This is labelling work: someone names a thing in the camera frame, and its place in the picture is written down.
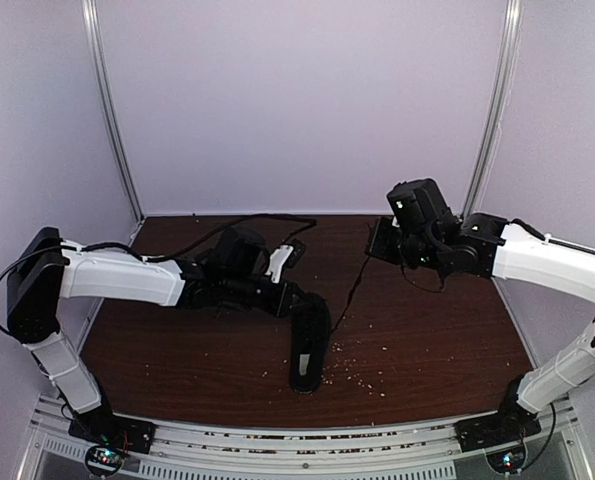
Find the black sneaker shoe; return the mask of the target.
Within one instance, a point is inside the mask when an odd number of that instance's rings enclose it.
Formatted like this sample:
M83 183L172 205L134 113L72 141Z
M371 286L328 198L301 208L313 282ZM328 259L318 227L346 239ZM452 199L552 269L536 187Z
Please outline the black sneaker shoe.
M291 316L289 383L300 394L311 394L321 385L331 333L331 315L318 294L306 295L306 306Z

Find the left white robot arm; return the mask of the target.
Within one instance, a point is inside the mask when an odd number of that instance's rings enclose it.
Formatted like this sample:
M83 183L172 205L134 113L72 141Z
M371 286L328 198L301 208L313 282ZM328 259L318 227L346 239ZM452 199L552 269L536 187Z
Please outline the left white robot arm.
M91 297L193 310L235 306L295 317L313 305L283 277L301 251L296 240L269 251L258 232L229 226L196 258L148 257L119 244L83 246L46 227L6 274L6 326L74 412L83 414L83 429L110 444L120 436L120 421L104 409L101 386L62 332L58 302Z

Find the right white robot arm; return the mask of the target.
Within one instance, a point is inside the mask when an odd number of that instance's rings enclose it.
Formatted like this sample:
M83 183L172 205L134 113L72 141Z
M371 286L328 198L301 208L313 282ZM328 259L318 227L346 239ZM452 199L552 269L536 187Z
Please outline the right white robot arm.
M595 305L595 249L539 232L521 219L455 215L437 183L396 184L386 196L392 214L369 230L366 254L401 269L518 280ZM595 315L582 333L543 366L514 381L510 404L490 419L496 440L512 440L548 404L595 375Z

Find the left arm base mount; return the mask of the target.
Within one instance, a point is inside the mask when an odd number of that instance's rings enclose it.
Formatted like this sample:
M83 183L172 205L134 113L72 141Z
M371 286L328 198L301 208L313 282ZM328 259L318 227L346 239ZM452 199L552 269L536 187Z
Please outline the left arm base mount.
M70 422L68 434L92 443L84 454L84 466L93 476L107 478L118 473L134 454L148 454L155 430L152 422L116 417L108 434L94 434L75 419Z

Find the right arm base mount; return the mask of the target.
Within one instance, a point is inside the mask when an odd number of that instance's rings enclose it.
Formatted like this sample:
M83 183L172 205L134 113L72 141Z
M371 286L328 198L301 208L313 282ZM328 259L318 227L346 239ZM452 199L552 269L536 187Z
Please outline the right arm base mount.
M499 414L461 420L455 432L463 453L483 450L488 466L497 474L518 474L526 465L526 440L542 431L538 420Z

